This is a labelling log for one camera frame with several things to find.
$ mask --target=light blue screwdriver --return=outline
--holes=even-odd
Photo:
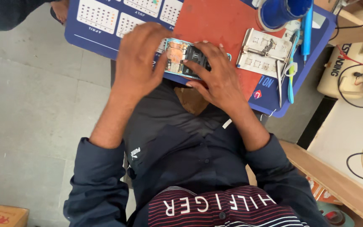
[[[300,48],[303,55],[303,64],[306,64],[307,56],[310,54],[310,37],[312,36],[312,22],[313,22],[313,2],[310,6],[309,12],[302,18],[300,28],[303,30],[303,43]]]

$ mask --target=phone battery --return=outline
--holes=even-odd
[[[189,46],[187,48],[185,59],[189,61],[193,61],[201,66],[203,66],[206,70],[211,71],[211,66],[209,65],[207,57],[196,47]],[[189,67],[184,66],[183,67],[183,74],[194,76],[197,78],[200,78],[193,70],[191,70]]]

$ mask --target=blue calendar mat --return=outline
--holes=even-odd
[[[241,0],[252,8],[256,0]],[[118,47],[124,34],[136,25],[153,21],[173,30],[178,19],[183,0],[71,0],[68,10],[65,38],[75,46],[90,50],[105,57],[116,59]],[[312,30],[311,55],[306,67],[296,52],[294,60],[298,62],[298,72],[294,76],[294,95],[299,90],[311,66],[325,47],[335,28],[335,16],[322,8],[314,11],[326,17],[320,29]],[[163,41],[157,49],[154,61],[164,51]],[[178,75],[164,73],[164,77],[185,84],[188,80]],[[252,95],[249,104],[266,114],[282,117],[290,103],[287,96],[288,80],[283,83],[283,106],[278,104],[277,81],[263,75],[257,85],[256,95]]]

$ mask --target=hand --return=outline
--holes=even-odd
[[[144,23],[121,41],[112,94],[139,102],[162,81],[167,57],[162,54],[153,70],[153,58],[162,39],[172,32],[154,22]]]
[[[206,82],[208,90],[196,81],[189,81],[186,85],[195,88],[205,100],[222,109],[229,116],[242,106],[248,106],[240,88],[238,75],[222,44],[216,47],[208,41],[203,41],[196,43],[195,46],[208,58],[211,72],[193,61],[185,61],[184,64]]]

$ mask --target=foot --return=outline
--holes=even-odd
[[[61,23],[65,23],[67,21],[69,0],[51,2],[51,7],[53,7],[58,20],[60,20]]]

